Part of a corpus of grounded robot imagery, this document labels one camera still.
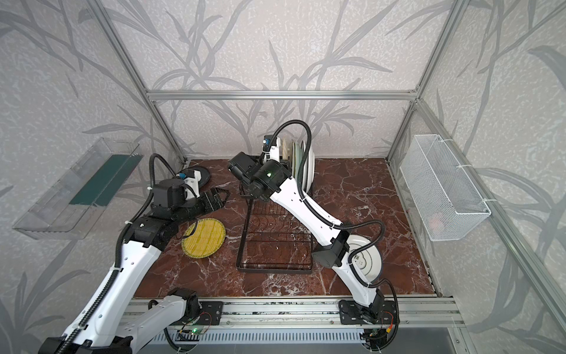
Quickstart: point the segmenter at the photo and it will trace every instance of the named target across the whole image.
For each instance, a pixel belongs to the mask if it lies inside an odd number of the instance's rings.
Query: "green strip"
[[[111,155],[69,204],[107,206],[143,156]]]

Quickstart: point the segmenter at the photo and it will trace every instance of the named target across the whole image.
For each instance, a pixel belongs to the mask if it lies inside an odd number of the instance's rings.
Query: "white wire mesh basket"
[[[460,240],[491,215],[440,135],[415,135],[401,173],[431,241]]]

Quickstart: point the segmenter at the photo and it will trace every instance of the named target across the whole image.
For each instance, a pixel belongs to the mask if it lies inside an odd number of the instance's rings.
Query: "metal vent grille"
[[[199,344],[301,344],[301,343],[362,343],[358,329],[249,329],[249,330],[208,330],[203,335],[187,336]],[[179,342],[177,330],[169,330],[171,338]],[[166,344],[163,333],[153,338],[150,344]]]
[[[415,135],[401,163],[432,241],[459,240],[491,211],[440,135]]]

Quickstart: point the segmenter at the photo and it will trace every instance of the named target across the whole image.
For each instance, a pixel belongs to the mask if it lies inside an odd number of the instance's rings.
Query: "black mounting plate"
[[[343,325],[367,325],[368,322],[364,320],[362,314],[362,306],[360,306],[355,301],[340,300],[338,302],[338,309],[340,311],[340,323]],[[395,311],[394,301],[384,301],[383,307],[380,312],[381,318],[378,318],[377,322],[380,323],[383,319],[383,325],[389,326],[391,324],[391,316],[393,315],[393,324],[397,322],[397,313]]]
[[[218,326],[220,324],[220,317],[222,316],[223,305],[224,303],[222,301],[201,301],[200,306],[203,307],[202,312],[209,313],[211,316],[208,317],[206,314],[201,315],[195,325]]]

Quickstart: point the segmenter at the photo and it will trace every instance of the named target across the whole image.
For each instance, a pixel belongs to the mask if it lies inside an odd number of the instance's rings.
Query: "black wire dish rack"
[[[253,199],[241,183],[239,194],[247,199],[247,214],[236,258],[238,271],[312,273],[314,242],[308,229],[279,204]]]

